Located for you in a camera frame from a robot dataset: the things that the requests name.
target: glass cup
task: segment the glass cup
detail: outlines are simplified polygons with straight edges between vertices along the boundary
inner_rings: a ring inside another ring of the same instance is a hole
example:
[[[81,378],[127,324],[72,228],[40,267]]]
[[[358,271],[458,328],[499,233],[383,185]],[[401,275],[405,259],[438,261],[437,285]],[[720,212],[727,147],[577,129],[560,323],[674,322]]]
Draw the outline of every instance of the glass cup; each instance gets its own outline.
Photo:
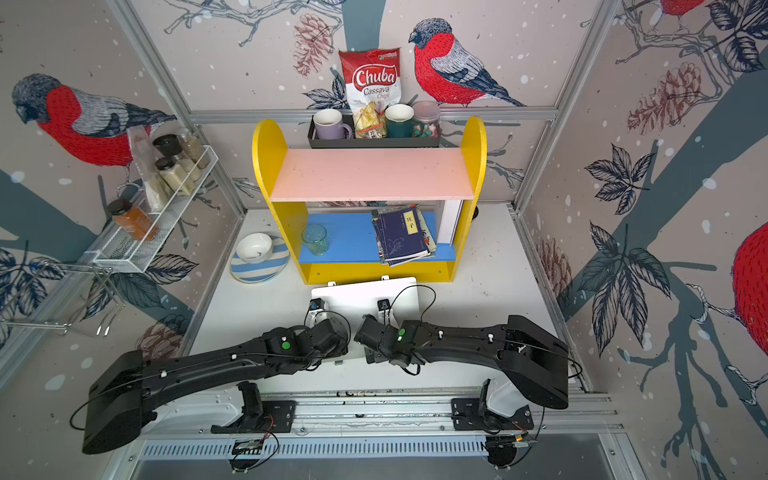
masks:
[[[328,251],[328,233],[323,225],[307,225],[301,233],[301,240],[312,255],[324,255]]]

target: red bird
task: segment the red bird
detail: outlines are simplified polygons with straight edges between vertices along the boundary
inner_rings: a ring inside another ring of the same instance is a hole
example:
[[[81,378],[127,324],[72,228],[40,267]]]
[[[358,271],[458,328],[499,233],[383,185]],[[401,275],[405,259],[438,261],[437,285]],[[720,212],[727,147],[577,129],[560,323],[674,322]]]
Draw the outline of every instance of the red bird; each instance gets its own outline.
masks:
[[[725,310],[713,306],[707,302],[700,286],[690,283],[687,285],[696,289],[704,305],[703,315],[696,319],[698,323],[707,319],[708,310],[736,319],[746,327],[757,346],[768,355],[768,223],[752,232],[736,251],[736,258],[733,260],[735,308]],[[768,382],[768,373],[751,382],[735,366],[726,368],[738,375],[752,392],[751,399],[742,400],[748,405],[756,405],[757,388]]]
[[[524,107],[491,78],[479,58],[458,43],[451,25],[442,18],[421,20],[408,41],[416,45],[416,81],[438,103],[466,107],[481,98],[498,98]]]
[[[129,127],[144,125],[149,134],[151,125],[176,119],[120,98],[87,94],[45,74],[21,79],[12,97],[24,123],[37,121],[67,152],[93,165],[128,165]]]

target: black lid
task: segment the black lid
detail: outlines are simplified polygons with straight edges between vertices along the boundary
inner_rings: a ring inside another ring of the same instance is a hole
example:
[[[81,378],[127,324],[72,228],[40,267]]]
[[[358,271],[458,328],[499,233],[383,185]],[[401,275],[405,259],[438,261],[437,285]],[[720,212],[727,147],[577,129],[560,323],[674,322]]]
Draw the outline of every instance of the black lid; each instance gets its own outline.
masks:
[[[163,135],[152,141],[152,144],[166,157],[173,157],[181,153],[179,137],[174,134]]]
[[[133,206],[134,205],[128,199],[118,198],[107,205],[107,210],[109,210],[109,213],[112,215],[122,215],[129,211]]]
[[[176,164],[176,161],[171,157],[162,157],[154,162],[154,166],[158,170],[168,170]]]

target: bag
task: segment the bag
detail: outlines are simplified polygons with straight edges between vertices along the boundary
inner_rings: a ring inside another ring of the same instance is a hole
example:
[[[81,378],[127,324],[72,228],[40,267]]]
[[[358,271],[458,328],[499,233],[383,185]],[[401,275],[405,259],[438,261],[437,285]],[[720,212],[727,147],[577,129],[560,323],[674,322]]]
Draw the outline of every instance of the bag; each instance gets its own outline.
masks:
[[[400,102],[400,49],[340,51],[358,138],[386,137],[384,110]]]

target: black tray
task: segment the black tray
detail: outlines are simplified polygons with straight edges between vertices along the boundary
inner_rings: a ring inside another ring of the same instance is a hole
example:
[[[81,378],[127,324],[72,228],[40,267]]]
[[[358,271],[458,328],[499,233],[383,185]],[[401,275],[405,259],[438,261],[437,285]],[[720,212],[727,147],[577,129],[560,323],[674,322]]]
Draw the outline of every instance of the black tray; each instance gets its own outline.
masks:
[[[342,121],[352,127],[355,124],[352,115],[344,115]],[[306,136],[312,148],[437,148],[440,146],[440,136],[416,138],[353,138],[342,140],[320,140],[315,138],[315,121],[310,122],[310,131]]]

